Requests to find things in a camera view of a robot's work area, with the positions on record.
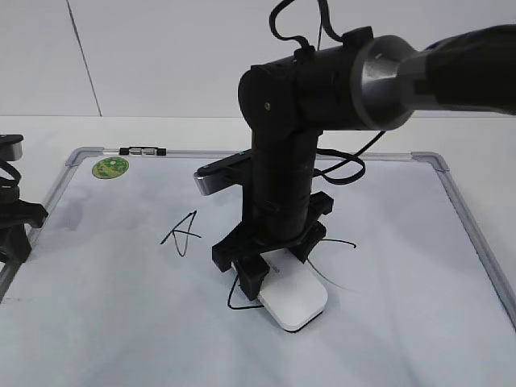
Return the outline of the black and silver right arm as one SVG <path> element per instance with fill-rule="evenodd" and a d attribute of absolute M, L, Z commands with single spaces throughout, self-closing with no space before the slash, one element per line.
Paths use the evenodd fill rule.
<path fill-rule="evenodd" d="M 234 268 L 254 300 L 268 264 L 289 249 L 305 261 L 325 236 L 320 216 L 333 201 L 313 193 L 318 138 L 324 131 L 391 131 L 417 110 L 515 112 L 515 27 L 500 25 L 440 40 L 417 51 L 370 27 L 340 45 L 252 66 L 240 79 L 241 113 L 251 148 L 198 170 L 211 189 L 243 189 L 240 224 L 212 249 L 221 271 Z"/>

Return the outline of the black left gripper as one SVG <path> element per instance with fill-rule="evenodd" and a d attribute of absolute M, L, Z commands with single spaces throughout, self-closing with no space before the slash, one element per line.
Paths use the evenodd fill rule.
<path fill-rule="evenodd" d="M 39 203 L 16 200 L 1 204 L 1 262 L 24 263 L 31 253 L 26 225 L 41 228 L 48 212 Z"/>

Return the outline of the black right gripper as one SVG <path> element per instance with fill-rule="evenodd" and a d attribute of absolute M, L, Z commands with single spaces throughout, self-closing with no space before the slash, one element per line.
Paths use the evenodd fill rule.
<path fill-rule="evenodd" d="M 330 214 L 333 205 L 333 198 L 320 191 L 311 194 L 296 212 L 280 211 L 270 217 L 244 216 L 212 247 L 212 260 L 223 273 L 235 266 L 243 293 L 249 301 L 254 301 L 269 273 L 269 265 L 262 255 L 285 248 L 304 264 L 327 234 L 319 218 Z"/>

